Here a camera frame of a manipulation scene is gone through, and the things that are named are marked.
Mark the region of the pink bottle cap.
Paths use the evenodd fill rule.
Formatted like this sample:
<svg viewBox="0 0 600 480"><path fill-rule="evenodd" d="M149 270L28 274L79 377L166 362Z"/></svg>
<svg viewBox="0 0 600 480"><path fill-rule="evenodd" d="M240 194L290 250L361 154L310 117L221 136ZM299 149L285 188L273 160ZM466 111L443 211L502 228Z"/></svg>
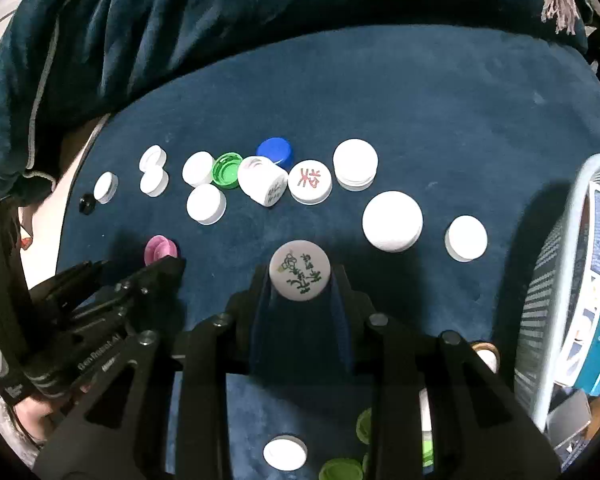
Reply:
<svg viewBox="0 0 600 480"><path fill-rule="evenodd" d="M151 266L164 257L178 258L178 248L174 241L163 235L151 237L144 249L144 263Z"/></svg>

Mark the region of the cyan box in basket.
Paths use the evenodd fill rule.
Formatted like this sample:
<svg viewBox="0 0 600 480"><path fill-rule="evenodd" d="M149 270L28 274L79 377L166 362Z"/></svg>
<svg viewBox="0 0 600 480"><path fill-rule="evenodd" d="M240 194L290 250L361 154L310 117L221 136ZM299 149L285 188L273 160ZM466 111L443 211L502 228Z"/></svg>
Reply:
<svg viewBox="0 0 600 480"><path fill-rule="evenodd" d="M567 324L555 382L600 396L600 185L584 202Z"/></svg>

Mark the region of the blue bottle cap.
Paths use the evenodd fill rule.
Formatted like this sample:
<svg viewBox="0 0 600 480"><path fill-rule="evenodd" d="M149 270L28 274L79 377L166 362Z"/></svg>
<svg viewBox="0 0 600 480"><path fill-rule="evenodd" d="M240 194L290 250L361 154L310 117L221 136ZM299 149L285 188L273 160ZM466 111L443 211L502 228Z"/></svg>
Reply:
<svg viewBox="0 0 600 480"><path fill-rule="evenodd" d="M294 166L294 150L289 141L280 136L271 136L262 141L257 147L256 155L269 159L286 171Z"/></svg>

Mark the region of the gold lid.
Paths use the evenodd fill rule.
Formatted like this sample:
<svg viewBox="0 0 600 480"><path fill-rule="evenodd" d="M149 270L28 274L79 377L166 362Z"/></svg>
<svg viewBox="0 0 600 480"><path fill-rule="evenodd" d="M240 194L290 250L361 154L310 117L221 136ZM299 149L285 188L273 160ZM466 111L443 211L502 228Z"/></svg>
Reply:
<svg viewBox="0 0 600 480"><path fill-rule="evenodd" d="M482 359L482 362L489 367L489 370L493 374L498 374L501 364L498 348L489 341L474 341L470 346L478 354L478 357Z"/></svg>

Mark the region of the large white lid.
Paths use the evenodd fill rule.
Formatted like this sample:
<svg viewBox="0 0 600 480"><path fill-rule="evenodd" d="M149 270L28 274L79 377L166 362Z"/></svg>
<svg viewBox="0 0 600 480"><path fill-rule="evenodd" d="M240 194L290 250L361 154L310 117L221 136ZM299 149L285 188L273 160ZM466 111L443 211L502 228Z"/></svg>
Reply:
<svg viewBox="0 0 600 480"><path fill-rule="evenodd" d="M366 240L383 252L405 252L417 242L423 227L419 204L403 192L379 193L363 211Z"/></svg>

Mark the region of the grey mesh basket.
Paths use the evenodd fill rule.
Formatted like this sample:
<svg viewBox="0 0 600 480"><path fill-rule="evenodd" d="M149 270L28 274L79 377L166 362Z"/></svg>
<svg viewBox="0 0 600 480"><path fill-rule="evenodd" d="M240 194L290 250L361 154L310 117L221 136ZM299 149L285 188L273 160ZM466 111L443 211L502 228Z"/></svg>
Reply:
<svg viewBox="0 0 600 480"><path fill-rule="evenodd" d="M593 333L582 318L600 317L600 154L574 180L562 216L536 258L522 307L514 393L539 429L546 426L556 385L572 386Z"/></svg>

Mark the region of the green open cap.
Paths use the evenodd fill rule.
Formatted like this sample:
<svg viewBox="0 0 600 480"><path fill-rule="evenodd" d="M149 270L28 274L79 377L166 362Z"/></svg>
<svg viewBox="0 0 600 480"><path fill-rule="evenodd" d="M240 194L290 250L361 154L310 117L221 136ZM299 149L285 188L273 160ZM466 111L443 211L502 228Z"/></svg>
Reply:
<svg viewBox="0 0 600 480"><path fill-rule="evenodd" d="M227 152L220 155L212 165L212 182L222 190L237 188L238 169L241 163L242 156L238 153Z"/></svg>

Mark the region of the white jar lying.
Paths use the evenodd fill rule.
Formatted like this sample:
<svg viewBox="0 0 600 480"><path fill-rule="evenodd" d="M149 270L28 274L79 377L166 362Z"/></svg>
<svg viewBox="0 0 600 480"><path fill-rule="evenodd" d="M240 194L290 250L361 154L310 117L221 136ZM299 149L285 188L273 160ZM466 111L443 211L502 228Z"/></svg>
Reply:
<svg viewBox="0 0 600 480"><path fill-rule="evenodd" d="M249 156L238 167L240 188L257 204L272 207L283 196L288 183L288 172L261 156Z"/></svg>

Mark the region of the white cap near front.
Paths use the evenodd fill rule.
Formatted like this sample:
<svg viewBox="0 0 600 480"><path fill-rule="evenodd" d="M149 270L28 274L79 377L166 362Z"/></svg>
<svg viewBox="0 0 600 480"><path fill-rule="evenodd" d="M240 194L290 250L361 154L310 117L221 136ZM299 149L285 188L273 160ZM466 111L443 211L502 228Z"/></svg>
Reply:
<svg viewBox="0 0 600 480"><path fill-rule="evenodd" d="M264 446L263 458L268 466L280 471L300 469L308 459L306 444L291 434L280 434Z"/></svg>

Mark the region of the white cap red character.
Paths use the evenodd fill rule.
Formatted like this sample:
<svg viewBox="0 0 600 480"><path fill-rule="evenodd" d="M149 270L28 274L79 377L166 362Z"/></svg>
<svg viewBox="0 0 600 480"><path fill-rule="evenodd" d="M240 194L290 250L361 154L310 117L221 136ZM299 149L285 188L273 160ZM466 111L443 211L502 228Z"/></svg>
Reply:
<svg viewBox="0 0 600 480"><path fill-rule="evenodd" d="M302 160L288 174L288 190L298 203L318 205L327 200L332 192L332 174L318 160Z"/></svg>

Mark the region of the dark blue velvet blanket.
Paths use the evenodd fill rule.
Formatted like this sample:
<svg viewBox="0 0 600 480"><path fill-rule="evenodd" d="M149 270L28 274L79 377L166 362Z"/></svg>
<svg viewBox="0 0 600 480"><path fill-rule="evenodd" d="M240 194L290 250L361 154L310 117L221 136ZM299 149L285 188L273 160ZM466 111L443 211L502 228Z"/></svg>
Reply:
<svg viewBox="0 0 600 480"><path fill-rule="evenodd" d="M238 185L211 226L189 217L182 169L199 151L257 156L271 136L294 165L322 162L332 192L272 207ZM373 184L337 181L336 147L373 145ZM140 156L166 151L169 184L140 192ZM318 479L352 458L364 479L420 479L418 394L431 404L436 479L556 479L552 445L518 402L514 368L536 258L588 158L600 154L600 83L577 50L526 35L453 26L320 32L227 58L164 84L107 118L72 182L59 265L109 261L140 270L151 237L173 240L180 286L157 327L129 337L43 451L49 479ZM106 171L119 179L89 216L79 200ZM368 202L414 198L417 242L383 252L363 233ZM486 228L486 252L458 262L445 232L459 216ZM253 277L276 250L308 240L342 264L353 290L354 361L338 356L330 285L303 302L278 294L268 375L249 364ZM500 352L493 374L470 344ZM370 445L355 433L372 409ZM268 466L263 448L291 434L303 467Z"/></svg>

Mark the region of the white cap green print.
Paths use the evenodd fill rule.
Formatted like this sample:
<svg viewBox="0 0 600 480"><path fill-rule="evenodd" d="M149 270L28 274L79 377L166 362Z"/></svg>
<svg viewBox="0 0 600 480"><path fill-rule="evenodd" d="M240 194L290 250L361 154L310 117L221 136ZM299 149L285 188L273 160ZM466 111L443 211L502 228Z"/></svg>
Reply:
<svg viewBox="0 0 600 480"><path fill-rule="evenodd" d="M291 240L280 246L268 265L276 292L290 301L320 296L329 283L332 265L326 252L308 240Z"/></svg>

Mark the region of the dark blue pillow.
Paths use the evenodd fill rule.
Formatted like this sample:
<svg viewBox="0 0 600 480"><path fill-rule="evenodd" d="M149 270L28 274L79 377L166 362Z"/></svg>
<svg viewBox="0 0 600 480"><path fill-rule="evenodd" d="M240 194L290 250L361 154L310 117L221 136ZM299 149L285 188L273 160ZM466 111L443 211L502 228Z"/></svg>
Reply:
<svg viewBox="0 0 600 480"><path fill-rule="evenodd" d="M165 82L323 30L450 24L588 46L542 23L543 0L22 0L0 40L0 198L59 177L64 136Z"/></svg>

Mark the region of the white bottle cap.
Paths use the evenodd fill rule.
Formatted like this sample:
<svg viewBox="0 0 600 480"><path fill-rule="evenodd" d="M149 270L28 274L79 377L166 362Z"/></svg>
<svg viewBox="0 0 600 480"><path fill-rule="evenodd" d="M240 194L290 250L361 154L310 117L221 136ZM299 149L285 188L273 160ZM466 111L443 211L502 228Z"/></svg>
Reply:
<svg viewBox="0 0 600 480"><path fill-rule="evenodd" d="M109 203L118 189L119 179L110 171L104 172L94 185L94 199L100 204Z"/></svg>
<svg viewBox="0 0 600 480"><path fill-rule="evenodd" d="M146 171L140 179L140 192L149 197L157 197L169 184L169 175L163 168Z"/></svg>
<svg viewBox="0 0 600 480"><path fill-rule="evenodd" d="M190 155L182 169L182 178L192 188L212 182L214 157L206 151Z"/></svg>
<svg viewBox="0 0 600 480"><path fill-rule="evenodd" d="M211 226L226 211L226 197L213 184L198 185L188 196L186 211L190 218L202 226Z"/></svg>
<svg viewBox="0 0 600 480"><path fill-rule="evenodd" d="M138 162L138 169L143 174L154 170L156 168L162 168L166 163L166 151L158 144L151 145L143 155L140 156Z"/></svg>
<svg viewBox="0 0 600 480"><path fill-rule="evenodd" d="M448 254L458 262L479 259L488 247L488 233L473 216L456 217L445 232L444 244Z"/></svg>

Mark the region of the small black cap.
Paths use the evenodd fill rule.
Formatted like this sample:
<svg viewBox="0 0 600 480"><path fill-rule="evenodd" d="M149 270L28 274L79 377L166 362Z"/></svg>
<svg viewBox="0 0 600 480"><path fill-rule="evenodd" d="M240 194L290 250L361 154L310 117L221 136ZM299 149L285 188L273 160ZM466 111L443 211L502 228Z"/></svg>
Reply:
<svg viewBox="0 0 600 480"><path fill-rule="evenodd" d="M85 193L79 200L79 213L89 216L95 210L97 200L91 193Z"/></svg>

